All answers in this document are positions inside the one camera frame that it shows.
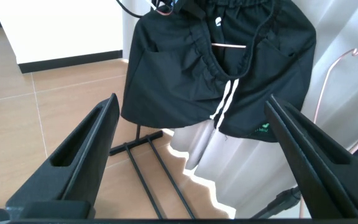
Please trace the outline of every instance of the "black cable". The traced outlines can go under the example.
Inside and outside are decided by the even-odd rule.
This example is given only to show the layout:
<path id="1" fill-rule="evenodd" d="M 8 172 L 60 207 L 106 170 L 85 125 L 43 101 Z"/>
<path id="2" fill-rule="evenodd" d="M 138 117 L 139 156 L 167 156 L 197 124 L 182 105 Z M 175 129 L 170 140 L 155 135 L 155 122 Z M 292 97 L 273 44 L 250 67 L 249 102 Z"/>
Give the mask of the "black cable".
<path id="1" fill-rule="evenodd" d="M 131 12 L 129 9 L 127 9 L 121 2 L 120 2 L 120 0 L 116 0 L 117 1 L 117 3 L 118 3 L 118 5 L 120 5 L 121 6 L 121 8 L 124 10 L 124 11 L 126 11 L 129 15 L 131 15 L 131 16 L 133 16 L 133 17 L 136 17 L 136 18 L 142 18 L 142 16 L 140 16 L 140 15 L 137 15 L 137 14 L 134 14 L 133 12 Z"/>

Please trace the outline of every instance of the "white tag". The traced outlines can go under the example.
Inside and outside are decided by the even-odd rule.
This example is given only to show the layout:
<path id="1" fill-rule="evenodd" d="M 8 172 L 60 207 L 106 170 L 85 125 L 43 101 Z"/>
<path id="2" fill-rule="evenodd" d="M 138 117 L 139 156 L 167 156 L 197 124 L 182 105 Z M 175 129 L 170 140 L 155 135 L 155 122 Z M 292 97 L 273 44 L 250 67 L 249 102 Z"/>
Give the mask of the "white tag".
<path id="1" fill-rule="evenodd" d="M 215 19 L 215 24 L 216 26 L 221 26 L 221 21 L 222 21 L 222 18 L 218 17 Z"/>

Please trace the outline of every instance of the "white curtain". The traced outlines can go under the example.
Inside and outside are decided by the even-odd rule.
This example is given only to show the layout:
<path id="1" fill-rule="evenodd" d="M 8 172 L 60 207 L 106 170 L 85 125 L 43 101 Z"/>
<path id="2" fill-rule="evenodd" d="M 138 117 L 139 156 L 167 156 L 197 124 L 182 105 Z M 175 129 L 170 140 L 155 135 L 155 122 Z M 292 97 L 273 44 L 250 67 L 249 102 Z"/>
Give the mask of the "white curtain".
<path id="1" fill-rule="evenodd" d="M 358 48 L 358 0 L 293 0 L 317 31 L 310 89 L 302 113 L 312 118 L 328 67 L 345 51 Z M 149 6 L 123 0 L 133 12 Z M 123 13 L 124 58 L 129 55 L 137 19 Z M 317 125 L 344 147 L 358 140 L 358 56 L 346 57 L 333 70 L 320 107 Z M 278 143 L 238 139 L 214 132 L 212 121 L 176 129 L 174 150 L 188 152 L 186 169 L 212 180 L 216 198 L 235 208 L 236 218 L 249 218 L 296 182 Z M 297 217 L 299 208 L 275 216 Z"/>

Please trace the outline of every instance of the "metal bar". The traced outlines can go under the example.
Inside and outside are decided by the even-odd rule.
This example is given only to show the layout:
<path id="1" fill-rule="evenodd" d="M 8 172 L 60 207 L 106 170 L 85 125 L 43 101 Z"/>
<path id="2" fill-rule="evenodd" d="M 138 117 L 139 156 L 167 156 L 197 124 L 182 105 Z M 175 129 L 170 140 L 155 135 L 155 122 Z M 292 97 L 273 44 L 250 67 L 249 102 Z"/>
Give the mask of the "metal bar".
<path id="1" fill-rule="evenodd" d="M 127 146 L 126 146 L 126 151 L 127 151 L 127 153 L 128 153 L 129 158 L 131 159 L 132 164 L 133 164 L 134 167 L 135 167 L 135 170 L 136 170 L 136 172 L 137 172 L 137 175 L 139 176 L 139 179 L 140 179 L 140 181 L 142 182 L 143 188 L 144 188 L 144 190 L 146 191 L 147 196 L 149 196 L 150 202 L 151 202 L 151 204 L 153 205 L 153 208 L 154 208 L 154 210 L 155 210 L 155 212 L 156 212 L 156 214 L 157 214 L 157 216 L 158 216 L 158 219 L 163 219 L 163 218 L 162 218 L 162 215 L 161 215 L 161 213 L 160 213 L 160 210 L 158 209 L 158 206 L 157 206 L 157 204 L 155 203 L 155 201 L 154 201 L 154 199 L 153 199 L 153 196 L 152 196 L 152 194 L 150 193 L 150 190 L 149 190 L 149 188 L 148 188 L 146 182 L 145 182 L 144 179 L 143 179 L 142 173 L 140 173 L 140 170 L 139 170 L 139 168 L 138 168 L 138 166 L 137 166 L 137 164 L 136 164 L 136 161 L 135 161 L 134 157 L 132 156 L 131 151 L 129 150 L 129 148 L 128 148 Z"/>
<path id="2" fill-rule="evenodd" d="M 136 146 L 140 146 L 141 144 L 148 143 L 148 139 L 154 140 L 154 139 L 158 139 L 162 136 L 163 136 L 163 132 L 157 131 L 156 133 L 146 135 L 138 140 L 135 139 L 129 143 L 125 143 L 120 146 L 116 146 L 110 150 L 109 154 L 110 154 L 110 156 L 113 156 L 117 153 L 124 152 L 126 150 L 126 147 L 128 147 L 129 149 L 132 149 L 132 148 L 135 148 Z"/>
<path id="3" fill-rule="evenodd" d="M 135 140 L 139 140 L 140 137 L 140 125 L 137 125 L 136 127 L 136 139 Z"/>
<path id="4" fill-rule="evenodd" d="M 160 161 L 160 164 L 162 166 L 162 168 L 164 169 L 165 173 L 167 174 L 169 180 L 171 180 L 171 184 L 173 185 L 173 187 L 175 188 L 175 190 L 177 191 L 178 196 L 180 197 L 180 200 L 182 201 L 183 205 L 185 206 L 187 212 L 189 213 L 189 216 L 191 219 L 196 219 L 196 217 L 193 215 L 193 212 L 191 211 L 189 205 L 186 202 L 186 199 L 184 198 L 184 196 L 181 194 L 177 184 L 175 183 L 175 180 L 173 179 L 173 177 L 171 176 L 171 173 L 169 173 L 168 168 L 165 166 L 164 161 L 161 159 L 160 154 L 157 152 L 153 142 L 150 139 L 147 139 L 149 141 L 150 146 L 152 147 L 155 156 L 157 156 L 157 159 Z"/>

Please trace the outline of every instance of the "wire hanger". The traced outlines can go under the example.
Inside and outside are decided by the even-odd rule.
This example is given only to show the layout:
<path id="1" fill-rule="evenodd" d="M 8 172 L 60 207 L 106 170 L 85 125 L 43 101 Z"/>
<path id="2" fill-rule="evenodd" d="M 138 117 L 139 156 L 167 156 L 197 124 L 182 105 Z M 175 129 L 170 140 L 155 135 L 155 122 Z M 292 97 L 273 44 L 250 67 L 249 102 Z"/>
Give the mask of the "wire hanger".
<path id="1" fill-rule="evenodd" d="M 318 102 L 317 102 L 317 107 L 316 107 L 316 112 L 314 112 L 314 118 L 313 118 L 313 123 L 316 124 L 317 121 L 317 115 L 320 109 L 320 104 L 321 104 L 321 99 L 323 98 L 323 93 L 324 90 L 326 88 L 326 84 L 328 81 L 328 77 L 331 74 L 332 69 L 335 67 L 336 64 L 338 64 L 338 62 L 340 60 L 342 60 L 346 55 L 350 54 L 352 56 L 357 56 L 358 55 L 358 49 L 352 49 L 352 50 L 348 50 L 347 52 L 345 52 L 344 54 L 342 54 L 328 69 L 327 74 L 326 74 L 326 78 L 324 79 L 324 83 L 323 83 L 323 87 L 321 89 L 320 92 L 320 96 L 318 98 Z M 358 142 L 355 143 L 349 150 L 349 152 L 351 154 L 355 153 L 358 150 Z M 303 214 L 304 214 L 304 209 L 305 209 L 305 201 L 303 200 L 303 197 L 301 196 L 301 201 L 300 201 L 300 211 L 299 211 L 299 218 L 303 218 Z"/>

